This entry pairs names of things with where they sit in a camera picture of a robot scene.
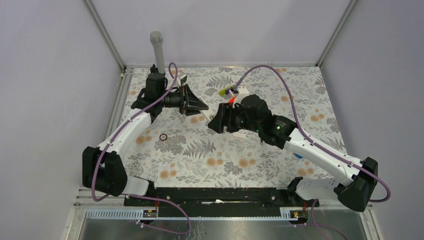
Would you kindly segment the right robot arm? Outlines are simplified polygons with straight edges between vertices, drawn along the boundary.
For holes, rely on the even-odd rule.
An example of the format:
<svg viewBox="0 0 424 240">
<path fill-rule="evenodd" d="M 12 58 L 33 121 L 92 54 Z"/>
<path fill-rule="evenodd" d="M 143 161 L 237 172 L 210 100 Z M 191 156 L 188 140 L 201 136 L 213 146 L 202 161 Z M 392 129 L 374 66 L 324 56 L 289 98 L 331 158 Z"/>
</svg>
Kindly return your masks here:
<svg viewBox="0 0 424 240">
<path fill-rule="evenodd" d="M 377 185 L 376 160 L 349 156 L 311 137 L 296 122 L 272 114 L 255 94 L 240 103 L 220 103 L 207 126 L 218 134 L 240 130 L 257 133 L 262 142 L 300 155 L 331 174 L 331 179 L 294 179 L 286 193 L 293 206 L 305 200 L 338 200 L 353 211 L 364 212 Z"/>
</svg>

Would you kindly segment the white battery cover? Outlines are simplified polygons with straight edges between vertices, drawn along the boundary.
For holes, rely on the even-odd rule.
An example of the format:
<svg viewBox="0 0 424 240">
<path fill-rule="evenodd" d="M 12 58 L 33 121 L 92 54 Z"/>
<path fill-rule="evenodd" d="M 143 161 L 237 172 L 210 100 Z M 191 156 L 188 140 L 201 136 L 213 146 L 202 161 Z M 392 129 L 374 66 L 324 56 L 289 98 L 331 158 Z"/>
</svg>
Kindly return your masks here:
<svg viewBox="0 0 424 240">
<path fill-rule="evenodd" d="M 247 134 L 243 133 L 243 132 L 234 132 L 232 135 L 234 137 L 240 138 L 240 139 L 246 139 L 247 138 Z"/>
</svg>

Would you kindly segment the white remote control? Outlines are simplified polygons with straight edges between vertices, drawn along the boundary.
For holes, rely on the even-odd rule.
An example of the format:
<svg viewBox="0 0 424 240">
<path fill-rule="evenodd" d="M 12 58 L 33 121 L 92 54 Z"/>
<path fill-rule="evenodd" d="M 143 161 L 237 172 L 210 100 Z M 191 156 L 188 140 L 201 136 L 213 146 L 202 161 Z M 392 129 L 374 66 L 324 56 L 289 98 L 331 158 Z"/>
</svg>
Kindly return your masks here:
<svg viewBox="0 0 424 240">
<path fill-rule="evenodd" d="M 209 123 L 210 121 L 212 121 L 214 119 L 214 117 L 216 116 L 216 113 L 210 109 L 208 110 L 200 110 L 199 111 L 203 117 L 205 117 L 205 120 L 207 123 Z"/>
</svg>

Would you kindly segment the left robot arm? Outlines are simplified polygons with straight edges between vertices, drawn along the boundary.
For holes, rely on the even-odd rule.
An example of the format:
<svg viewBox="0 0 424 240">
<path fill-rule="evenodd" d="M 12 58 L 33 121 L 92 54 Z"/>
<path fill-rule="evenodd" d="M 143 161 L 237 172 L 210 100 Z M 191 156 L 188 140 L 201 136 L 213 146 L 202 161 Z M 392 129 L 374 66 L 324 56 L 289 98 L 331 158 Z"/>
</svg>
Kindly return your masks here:
<svg viewBox="0 0 424 240">
<path fill-rule="evenodd" d="M 152 204 L 155 192 L 146 179 L 126 172 L 122 158 L 131 145 L 161 114 L 163 108 L 175 108 L 181 115 L 192 116 L 209 109 L 186 83 L 187 77 L 168 81 L 165 74 L 149 73 L 145 87 L 131 105 L 128 117 L 97 147 L 82 153 L 82 185 L 107 196 L 136 195 L 144 206 Z"/>
</svg>

